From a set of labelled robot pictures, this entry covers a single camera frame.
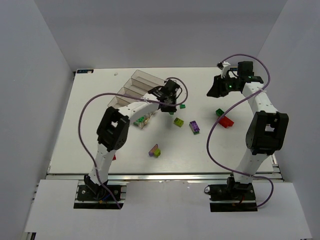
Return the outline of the green and lime lego stack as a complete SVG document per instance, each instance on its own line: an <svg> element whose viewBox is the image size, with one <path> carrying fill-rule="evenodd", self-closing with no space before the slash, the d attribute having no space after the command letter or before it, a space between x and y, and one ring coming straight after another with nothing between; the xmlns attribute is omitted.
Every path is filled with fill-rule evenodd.
<svg viewBox="0 0 320 240"><path fill-rule="evenodd" d="M139 123L144 123L146 121L146 118L143 116L143 117L140 117L137 121Z"/></svg>

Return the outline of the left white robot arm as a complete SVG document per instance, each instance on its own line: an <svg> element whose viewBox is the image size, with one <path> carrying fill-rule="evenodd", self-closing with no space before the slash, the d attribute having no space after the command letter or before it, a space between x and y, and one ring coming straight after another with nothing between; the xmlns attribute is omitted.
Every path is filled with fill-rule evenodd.
<svg viewBox="0 0 320 240"><path fill-rule="evenodd" d="M127 97L134 99L134 102L119 108L110 106L106 109L96 131L97 154L95 157L89 154L93 160L93 168L84 176L85 185L94 194L107 188L111 163L116 151L126 143L130 125L140 117L157 110L177 110L177 91L181 88L178 81L180 79L176 77L168 77L164 85L152 88L141 98L128 95Z"/></svg>

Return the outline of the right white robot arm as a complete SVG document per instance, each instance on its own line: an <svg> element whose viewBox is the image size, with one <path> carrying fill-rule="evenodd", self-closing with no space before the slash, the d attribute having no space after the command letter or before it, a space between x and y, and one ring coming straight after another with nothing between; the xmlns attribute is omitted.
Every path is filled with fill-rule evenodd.
<svg viewBox="0 0 320 240"><path fill-rule="evenodd" d="M289 116L273 106L264 90L266 84L260 76L254 74L253 62L239 62L235 77L229 74L231 65L228 62L218 63L217 67L221 73L214 77L213 85L206 95L220 98L230 92L240 92L253 114L245 136L247 149L233 171L233 178L237 184L248 185L252 183L253 176L261 164L282 148Z"/></svg>

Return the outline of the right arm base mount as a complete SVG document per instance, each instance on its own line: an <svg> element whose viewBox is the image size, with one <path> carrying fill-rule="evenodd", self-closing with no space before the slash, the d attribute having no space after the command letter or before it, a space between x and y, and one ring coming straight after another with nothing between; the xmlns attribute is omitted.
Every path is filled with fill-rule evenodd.
<svg viewBox="0 0 320 240"><path fill-rule="evenodd" d="M227 184L211 184L204 188L209 196L212 213L257 212L256 195L253 185L247 184L246 189L231 187Z"/></svg>

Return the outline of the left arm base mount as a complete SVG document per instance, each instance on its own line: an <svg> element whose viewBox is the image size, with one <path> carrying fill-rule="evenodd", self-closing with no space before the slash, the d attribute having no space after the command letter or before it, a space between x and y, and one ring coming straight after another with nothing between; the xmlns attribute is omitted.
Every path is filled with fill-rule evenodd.
<svg viewBox="0 0 320 240"><path fill-rule="evenodd" d="M114 195L120 207L118 207L111 194L105 188L95 195L86 185L82 184L77 187L73 208L120 210L126 199L127 187L125 185L108 185L107 187Z"/></svg>

